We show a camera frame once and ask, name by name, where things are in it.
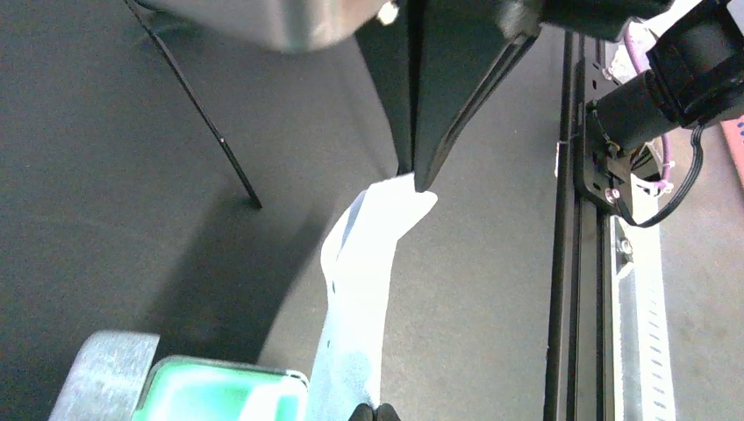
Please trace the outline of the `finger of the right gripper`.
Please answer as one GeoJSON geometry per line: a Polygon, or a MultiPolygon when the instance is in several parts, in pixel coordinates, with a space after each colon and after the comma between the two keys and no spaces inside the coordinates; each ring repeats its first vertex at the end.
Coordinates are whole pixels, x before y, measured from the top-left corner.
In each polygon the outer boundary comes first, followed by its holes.
{"type": "Polygon", "coordinates": [[[411,84],[411,30],[417,1],[396,1],[397,17],[388,25],[370,19],[355,38],[390,126],[397,173],[413,171],[415,111],[411,84]]]}
{"type": "Polygon", "coordinates": [[[427,1],[417,78],[415,189],[431,188],[455,141],[540,34],[539,1],[427,1]]]}

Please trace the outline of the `blue-grey glasses case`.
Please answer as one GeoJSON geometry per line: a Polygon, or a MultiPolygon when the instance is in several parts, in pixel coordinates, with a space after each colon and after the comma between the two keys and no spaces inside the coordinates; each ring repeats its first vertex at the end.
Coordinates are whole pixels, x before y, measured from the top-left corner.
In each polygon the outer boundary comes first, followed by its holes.
{"type": "Polygon", "coordinates": [[[84,342],[52,420],[302,420],[297,371],[186,355],[154,358],[160,337],[99,331],[84,342]]]}

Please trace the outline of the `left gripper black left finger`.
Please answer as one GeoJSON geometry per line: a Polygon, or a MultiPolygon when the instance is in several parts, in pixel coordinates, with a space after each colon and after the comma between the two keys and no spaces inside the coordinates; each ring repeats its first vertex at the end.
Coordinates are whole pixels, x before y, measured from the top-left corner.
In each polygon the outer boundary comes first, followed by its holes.
{"type": "Polygon", "coordinates": [[[376,411],[366,403],[359,403],[353,410],[348,421],[375,421],[376,411]]]}

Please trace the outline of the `black sunglasses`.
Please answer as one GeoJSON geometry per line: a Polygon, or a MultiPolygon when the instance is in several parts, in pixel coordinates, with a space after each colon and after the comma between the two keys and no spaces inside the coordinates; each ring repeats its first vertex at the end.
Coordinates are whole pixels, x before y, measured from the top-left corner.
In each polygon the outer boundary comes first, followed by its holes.
{"type": "Polygon", "coordinates": [[[160,52],[165,62],[167,62],[168,67],[174,74],[176,80],[178,81],[184,93],[187,95],[192,106],[194,107],[194,109],[196,110],[200,118],[204,121],[205,125],[207,126],[213,138],[218,142],[218,145],[223,151],[225,157],[230,162],[233,171],[236,173],[236,175],[240,179],[240,182],[249,197],[249,201],[251,205],[257,210],[262,209],[263,205],[262,205],[261,199],[258,197],[257,193],[255,192],[254,187],[252,183],[249,181],[243,167],[240,165],[233,150],[231,149],[228,142],[225,140],[225,137],[221,134],[221,132],[215,126],[207,110],[204,108],[204,106],[199,101],[195,90],[193,90],[193,88],[191,87],[186,74],[184,74],[181,68],[179,67],[178,62],[176,58],[174,57],[174,55],[170,52],[170,50],[168,49],[164,41],[161,39],[161,37],[153,31],[150,25],[146,22],[145,18],[140,14],[138,6],[135,4],[135,2],[124,0],[124,4],[129,9],[129,11],[132,13],[136,21],[139,23],[139,25],[142,27],[142,29],[146,33],[147,37],[151,40],[153,45],[160,52]]]}

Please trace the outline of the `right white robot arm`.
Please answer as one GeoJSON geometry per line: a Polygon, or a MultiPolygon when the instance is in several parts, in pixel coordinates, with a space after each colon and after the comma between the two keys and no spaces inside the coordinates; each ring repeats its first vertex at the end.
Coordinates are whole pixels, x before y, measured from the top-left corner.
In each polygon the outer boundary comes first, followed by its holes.
{"type": "MultiPolygon", "coordinates": [[[[631,20],[668,11],[668,1],[400,1],[390,24],[356,34],[396,150],[398,170],[428,190],[455,141],[498,84],[523,58],[543,25],[616,42],[631,20]]],[[[702,131],[743,112],[743,9],[703,1],[647,52],[649,67],[586,105],[576,186],[632,220],[622,185],[645,142],[690,129],[693,163],[669,202],[644,227],[684,200],[703,165],[702,131]]]]}

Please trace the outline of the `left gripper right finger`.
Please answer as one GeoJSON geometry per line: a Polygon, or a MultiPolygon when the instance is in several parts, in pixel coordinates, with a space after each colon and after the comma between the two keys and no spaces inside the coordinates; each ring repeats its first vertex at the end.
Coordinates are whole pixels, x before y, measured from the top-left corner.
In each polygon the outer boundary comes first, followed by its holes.
{"type": "Polygon", "coordinates": [[[401,421],[401,418],[391,404],[382,403],[376,409],[376,421],[401,421]]]}

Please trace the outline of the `pink plastic basket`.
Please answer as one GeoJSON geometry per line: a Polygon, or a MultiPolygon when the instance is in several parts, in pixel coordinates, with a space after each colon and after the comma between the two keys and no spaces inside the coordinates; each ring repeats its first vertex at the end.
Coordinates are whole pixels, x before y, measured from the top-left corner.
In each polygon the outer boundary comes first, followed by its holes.
{"type": "Polygon", "coordinates": [[[744,183],[744,122],[743,116],[739,118],[723,121],[721,129],[726,140],[729,152],[731,154],[734,167],[736,169],[740,185],[744,183]]]}

